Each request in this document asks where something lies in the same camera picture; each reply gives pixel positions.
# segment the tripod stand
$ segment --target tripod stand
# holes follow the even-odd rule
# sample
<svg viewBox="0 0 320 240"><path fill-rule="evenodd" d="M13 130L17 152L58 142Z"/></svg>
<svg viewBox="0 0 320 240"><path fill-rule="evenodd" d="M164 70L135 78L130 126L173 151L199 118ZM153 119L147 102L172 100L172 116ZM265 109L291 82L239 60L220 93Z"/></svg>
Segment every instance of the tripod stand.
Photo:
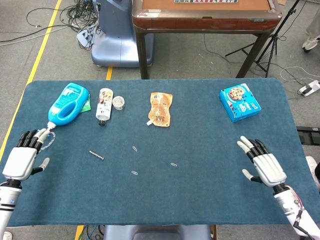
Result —
<svg viewBox="0 0 320 240"><path fill-rule="evenodd" d="M268 42L268 44L266 45L266 47L264 48L263 52L261 53L260 57L258 58L258 60L254 61L254 63L259 66L259 68L261 68L264 72L265 72L265 78L268 77L268 73L269 73L269 68L270 68L270 63L271 63L271 60L272 60L272 57L274 55L274 50L275 50L275 55L277 55L278 51L277 51L277 42L278 42L278 34L279 32L281 31L282 27L285 25L286 21L288 20L288 18L294 14L296 12L296 6L297 4L299 3L300 0L295 0L293 6L290 8L290 10L288 11L288 13L286 14L285 18L283 19L283 21L281 22L280 26L277 28L277 30L275 31L275 33L271 34L270 35L270 41ZM268 60L268 64L265 67L263 67L261 64L260 64L260 61L262 60L262 58L264 57L266 51L269 49L270 45L272 44L271 46L271 51L270 51L270 56L269 56L269 60ZM252 45L254 45L254 43L251 43L247 46L244 46L238 50L235 50L233 52L230 52L228 53L227 55L225 55L226 57L231 55L231 54L234 54L234 53L237 53L239 51L242 51L244 52L246 55L248 55L248 52L245 50L246 48L248 47L251 47Z"/></svg>

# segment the blue plastic bottle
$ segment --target blue plastic bottle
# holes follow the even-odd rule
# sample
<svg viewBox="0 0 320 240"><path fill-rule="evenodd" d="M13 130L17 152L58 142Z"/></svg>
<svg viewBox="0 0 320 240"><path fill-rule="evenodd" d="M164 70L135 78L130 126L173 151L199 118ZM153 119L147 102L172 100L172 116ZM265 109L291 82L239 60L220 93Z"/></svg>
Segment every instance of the blue plastic bottle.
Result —
<svg viewBox="0 0 320 240"><path fill-rule="evenodd" d="M89 92L83 86L69 83L48 112L48 128L70 123L80 113Z"/></svg>

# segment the blue table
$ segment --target blue table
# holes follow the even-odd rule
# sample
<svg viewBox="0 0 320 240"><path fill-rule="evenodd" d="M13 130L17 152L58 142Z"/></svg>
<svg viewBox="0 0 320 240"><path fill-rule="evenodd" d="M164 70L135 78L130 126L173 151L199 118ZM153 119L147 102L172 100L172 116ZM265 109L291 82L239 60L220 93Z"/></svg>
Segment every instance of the blue table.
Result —
<svg viewBox="0 0 320 240"><path fill-rule="evenodd" d="M1 169L23 132L46 126L48 110L67 83L36 81L26 87ZM273 190L243 176L243 168L255 170L237 147L241 135L267 145L286 172L287 183L320 221L320 198L276 79L75 83L89 90L92 110L54 130L55 142L37 158L37 164L45 157L50 163L22 183L11 226L286 224ZM262 110L232 123L218 95L241 83L247 83ZM101 127L95 113L99 90L105 87L124 97L125 109L113 109ZM170 127L146 125L151 92L173 94Z"/></svg>

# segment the metal screw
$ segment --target metal screw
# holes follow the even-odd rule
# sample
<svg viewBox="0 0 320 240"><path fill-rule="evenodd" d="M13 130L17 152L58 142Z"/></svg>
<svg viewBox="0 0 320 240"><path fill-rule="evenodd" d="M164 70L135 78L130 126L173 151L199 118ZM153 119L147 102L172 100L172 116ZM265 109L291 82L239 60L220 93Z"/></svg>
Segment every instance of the metal screw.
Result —
<svg viewBox="0 0 320 240"><path fill-rule="evenodd" d="M105 158L103 156L100 156L98 153L95 153L94 151L89 151L90 154L92 154L93 156L96 156L97 158L104 160Z"/></svg>

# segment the snack box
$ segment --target snack box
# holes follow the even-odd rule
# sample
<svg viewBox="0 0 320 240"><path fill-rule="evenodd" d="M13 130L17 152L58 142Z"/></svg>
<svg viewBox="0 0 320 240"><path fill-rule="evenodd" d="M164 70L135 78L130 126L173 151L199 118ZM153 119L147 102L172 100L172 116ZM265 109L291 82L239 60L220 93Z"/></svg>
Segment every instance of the snack box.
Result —
<svg viewBox="0 0 320 240"><path fill-rule="evenodd" d="M232 122L256 115L261 110L246 83L221 90L219 98Z"/></svg>

